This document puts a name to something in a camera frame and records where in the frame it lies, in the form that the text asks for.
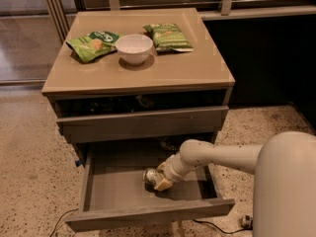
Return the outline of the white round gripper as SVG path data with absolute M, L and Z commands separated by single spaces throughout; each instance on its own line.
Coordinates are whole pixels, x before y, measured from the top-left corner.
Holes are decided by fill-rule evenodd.
M 182 163 L 179 154 L 172 155 L 165 162 L 159 164 L 156 169 L 160 172 L 164 171 L 164 175 L 167 178 L 158 177 L 155 179 L 154 189 L 158 192 L 170 189 L 173 183 L 180 182 L 187 175 L 186 167 Z

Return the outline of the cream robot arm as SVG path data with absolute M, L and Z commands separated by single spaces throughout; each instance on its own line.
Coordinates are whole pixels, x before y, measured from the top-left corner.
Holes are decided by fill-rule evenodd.
M 210 163 L 254 176 L 253 237 L 316 237 L 316 136 L 288 131 L 262 145 L 189 139 L 155 170 L 164 191 Z

